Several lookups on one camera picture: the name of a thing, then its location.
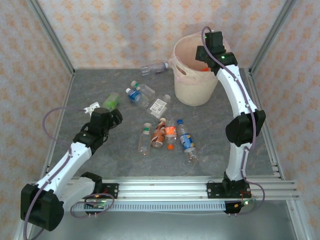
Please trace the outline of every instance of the metal frame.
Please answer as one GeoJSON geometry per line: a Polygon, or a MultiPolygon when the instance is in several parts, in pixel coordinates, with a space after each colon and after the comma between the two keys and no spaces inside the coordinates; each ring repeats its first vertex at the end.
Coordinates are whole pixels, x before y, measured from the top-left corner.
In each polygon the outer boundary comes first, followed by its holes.
{"type": "MultiPolygon", "coordinates": [[[[247,82],[249,85],[250,92],[252,94],[252,99],[256,103],[259,109],[262,109],[262,103],[259,98],[259,94],[256,88],[254,75],[252,72],[250,73],[249,69],[245,69],[245,75],[247,78],[247,82]]],[[[265,141],[265,145],[267,147],[267,151],[270,157],[270,161],[272,164],[272,168],[276,167],[279,171],[281,180],[285,181],[285,173],[281,166],[280,158],[275,148],[274,139],[269,131],[268,123],[265,122],[262,127],[262,134],[265,141]]],[[[307,221],[307,212],[306,208],[300,200],[300,196],[292,196],[292,199],[286,201],[291,221],[293,224],[293,228],[298,240],[313,240],[316,239],[316,236],[313,230],[309,227],[307,221]]]]}
{"type": "MultiPolygon", "coordinates": [[[[62,107],[66,107],[67,106],[67,103],[68,103],[68,99],[69,99],[69,95],[70,95],[70,91],[71,91],[71,88],[72,88],[72,84],[74,82],[74,79],[75,79],[75,73],[74,72],[69,80],[69,84],[68,84],[68,87],[66,89],[66,92],[64,94],[64,98],[63,98],[63,102],[62,102],[62,107]]],[[[62,124],[62,120],[64,118],[64,114],[65,114],[65,110],[61,110],[60,113],[59,113],[59,117],[58,117],[58,121],[56,123],[56,126],[55,126],[55,129],[54,129],[54,134],[53,134],[53,137],[55,139],[58,138],[58,135],[59,135],[59,131],[60,131],[60,127],[61,127],[61,124],[62,124]]],[[[40,177],[39,179],[42,179],[46,173],[48,173],[49,171],[49,168],[50,168],[50,162],[51,162],[51,159],[52,159],[52,156],[54,154],[54,150],[55,150],[55,147],[56,147],[56,142],[51,140],[50,142],[50,145],[49,145],[49,149],[48,149],[48,152],[46,154],[46,157],[45,157],[45,161],[44,161],[44,164],[43,164],[43,167],[42,167],[42,170],[41,170],[41,174],[40,174],[40,177]]]]}
{"type": "Polygon", "coordinates": [[[272,45],[274,39],[276,38],[276,36],[278,34],[280,28],[284,24],[285,20],[287,19],[288,15],[290,14],[290,12],[296,2],[297,2],[297,0],[287,0],[284,3],[284,5],[283,5],[278,17],[276,18],[269,34],[267,35],[266,39],[264,40],[257,56],[255,57],[255,59],[253,61],[253,64],[250,68],[250,72],[252,75],[254,75],[255,72],[258,70],[262,60],[266,56],[270,46],[272,45]]]}
{"type": "MultiPolygon", "coordinates": [[[[79,178],[74,177],[69,184],[79,178]]],[[[221,183],[222,178],[209,176],[199,177],[112,177],[104,178],[103,183],[118,183],[117,201],[123,202],[189,202],[208,201],[207,182],[221,183]]],[[[285,181],[272,177],[248,176],[248,180],[259,183],[265,190],[266,200],[292,200],[299,198],[299,191],[294,180],[285,181]]],[[[256,185],[251,184],[251,192],[262,199],[262,191],[256,185]]],[[[217,198],[212,201],[233,201],[240,198],[217,198]]]]}
{"type": "Polygon", "coordinates": [[[43,30],[49,37],[51,43],[53,44],[53,47],[57,51],[58,55],[60,56],[65,68],[68,70],[70,74],[74,74],[75,69],[68,58],[68,55],[66,54],[61,42],[59,41],[53,27],[51,26],[48,18],[46,17],[45,12],[41,8],[40,4],[38,3],[37,0],[25,0],[28,2],[30,8],[34,11],[34,14],[40,21],[43,30]]]}

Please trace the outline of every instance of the clear plastic bottle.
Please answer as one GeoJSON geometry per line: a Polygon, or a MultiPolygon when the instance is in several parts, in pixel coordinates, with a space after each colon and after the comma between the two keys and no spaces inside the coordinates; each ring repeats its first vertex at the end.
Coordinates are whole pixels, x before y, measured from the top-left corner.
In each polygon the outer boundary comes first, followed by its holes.
{"type": "Polygon", "coordinates": [[[171,97],[169,95],[158,96],[146,110],[151,115],[160,119],[171,105],[171,97]]]}
{"type": "Polygon", "coordinates": [[[145,84],[140,84],[137,81],[132,81],[131,87],[137,89],[140,93],[145,95],[150,102],[152,102],[156,98],[156,92],[152,88],[148,87],[145,84]]]}
{"type": "Polygon", "coordinates": [[[112,92],[104,101],[102,106],[111,112],[112,110],[116,109],[118,103],[119,103],[119,94],[112,92]]]}
{"type": "Polygon", "coordinates": [[[144,126],[144,129],[140,135],[138,151],[143,155],[148,155],[150,153],[151,123],[146,122],[143,126],[144,126]]]}
{"type": "Polygon", "coordinates": [[[168,63],[166,61],[159,62],[159,63],[153,63],[147,66],[143,66],[140,68],[140,71],[142,73],[142,76],[148,75],[148,74],[156,74],[163,72],[167,70],[169,67],[168,63]]]}
{"type": "Polygon", "coordinates": [[[158,126],[155,128],[151,138],[151,145],[155,148],[161,148],[166,136],[166,119],[160,118],[158,126]]]}
{"type": "Polygon", "coordinates": [[[137,90],[132,90],[130,88],[127,88],[125,92],[128,94],[129,99],[135,104],[137,104],[140,108],[148,108],[150,102],[145,95],[141,94],[141,92],[137,90]]]}
{"type": "Polygon", "coordinates": [[[196,161],[198,159],[196,147],[194,142],[192,141],[188,129],[184,125],[184,121],[182,121],[182,119],[179,119],[176,122],[178,123],[176,131],[178,133],[178,136],[180,137],[184,152],[188,155],[189,162],[196,161]]]}
{"type": "Polygon", "coordinates": [[[165,142],[168,150],[174,150],[177,142],[176,121],[171,117],[165,123],[165,142]]]}

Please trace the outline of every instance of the bottle cap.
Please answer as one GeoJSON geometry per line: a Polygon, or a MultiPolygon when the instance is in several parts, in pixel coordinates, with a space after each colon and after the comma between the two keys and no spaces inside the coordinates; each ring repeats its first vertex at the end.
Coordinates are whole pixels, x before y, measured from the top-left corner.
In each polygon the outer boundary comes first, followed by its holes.
{"type": "Polygon", "coordinates": [[[171,100],[171,97],[170,97],[168,94],[164,95],[164,98],[165,98],[166,100],[171,100]]]}
{"type": "Polygon", "coordinates": [[[131,87],[135,87],[136,86],[136,84],[139,84],[139,83],[137,83],[137,81],[132,81],[132,83],[131,83],[131,87]]]}
{"type": "Polygon", "coordinates": [[[175,145],[173,145],[173,144],[168,145],[168,150],[174,150],[174,149],[175,149],[175,145]]]}
{"type": "Polygon", "coordinates": [[[151,128],[151,123],[146,122],[143,126],[144,126],[145,128],[151,128]]]}

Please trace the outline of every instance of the bottle label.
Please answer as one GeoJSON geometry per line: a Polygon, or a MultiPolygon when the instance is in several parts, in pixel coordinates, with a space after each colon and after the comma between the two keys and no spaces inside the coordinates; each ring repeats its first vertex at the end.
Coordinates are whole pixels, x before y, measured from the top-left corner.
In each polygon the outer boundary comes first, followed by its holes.
{"type": "Polygon", "coordinates": [[[129,98],[131,99],[131,101],[135,101],[136,97],[141,94],[140,92],[138,91],[132,91],[130,94],[129,94],[129,98]]]}
{"type": "Polygon", "coordinates": [[[177,128],[175,126],[167,126],[165,128],[165,135],[177,135],[177,128]]]}
{"type": "Polygon", "coordinates": [[[156,129],[154,130],[151,142],[160,143],[162,145],[164,144],[165,136],[166,136],[165,122],[161,121],[159,125],[156,127],[156,129]]]}
{"type": "Polygon", "coordinates": [[[191,136],[189,133],[186,133],[186,134],[183,134],[181,137],[180,137],[180,141],[181,141],[181,144],[184,148],[184,151],[186,151],[187,149],[190,149],[190,148],[194,148],[195,147],[195,144],[194,142],[192,141],[191,139],[191,136]]]}
{"type": "Polygon", "coordinates": [[[145,127],[144,129],[143,129],[143,133],[145,134],[145,135],[148,135],[149,134],[149,128],[148,127],[145,127]]]}
{"type": "Polygon", "coordinates": [[[167,103],[165,101],[162,101],[161,99],[157,99],[154,104],[150,107],[150,110],[152,111],[151,114],[162,114],[167,108],[165,107],[167,103]]]}

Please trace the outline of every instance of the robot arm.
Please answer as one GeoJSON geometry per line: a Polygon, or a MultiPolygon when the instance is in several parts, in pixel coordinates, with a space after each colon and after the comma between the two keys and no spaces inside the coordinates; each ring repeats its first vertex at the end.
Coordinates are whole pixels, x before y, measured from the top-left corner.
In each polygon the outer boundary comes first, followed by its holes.
{"type": "MultiPolygon", "coordinates": [[[[239,83],[242,85],[244,90],[246,99],[249,103],[250,108],[255,112],[257,111],[256,105],[251,100],[246,87],[241,79],[239,73],[239,67],[236,65],[228,65],[228,69],[238,78],[239,83]]],[[[225,69],[220,68],[216,74],[218,80],[221,82],[226,95],[229,99],[229,102],[232,107],[233,117],[237,118],[241,116],[241,113],[248,115],[250,114],[248,106],[246,105],[246,101],[244,95],[238,85],[238,83],[233,79],[233,77],[228,73],[225,69]]],[[[239,181],[242,180],[243,177],[241,175],[241,163],[243,159],[243,155],[245,154],[245,149],[251,148],[252,144],[250,142],[246,142],[241,144],[240,146],[235,145],[234,143],[230,143],[230,157],[229,157],[229,165],[225,171],[227,177],[231,181],[239,181]]],[[[244,165],[243,165],[243,176],[246,176],[246,163],[247,163],[247,154],[245,154],[244,165]]]]}
{"type": "Polygon", "coordinates": [[[227,66],[228,70],[236,77],[234,79],[229,71],[214,61],[204,46],[197,47],[195,59],[207,63],[221,82],[230,101],[234,118],[225,128],[226,137],[230,142],[230,157],[223,181],[222,183],[208,183],[208,185],[213,185],[210,187],[213,190],[212,198],[215,196],[216,198],[241,198],[241,192],[248,192],[249,188],[249,184],[243,178],[246,176],[245,168],[248,155],[246,149],[250,149],[253,142],[253,124],[256,127],[256,136],[258,136],[266,114],[263,110],[258,110],[251,100],[241,79],[235,55],[225,50],[222,32],[206,33],[205,45],[208,51],[220,63],[227,66]],[[255,122],[253,122],[249,107],[253,112],[255,122]]]}
{"type": "Polygon", "coordinates": [[[27,184],[22,189],[21,219],[26,219],[27,211],[31,206],[32,210],[28,222],[52,231],[61,222],[64,209],[70,209],[79,199],[89,194],[100,193],[101,177],[88,172],[83,174],[73,185],[66,186],[82,164],[107,141],[109,130],[121,124],[122,120],[122,115],[117,109],[109,112],[105,108],[95,108],[91,114],[90,122],[86,123],[74,137],[70,146],[71,156],[67,152],[44,178],[35,185],[27,184]],[[32,206],[31,203],[40,188],[43,190],[32,206]]]}

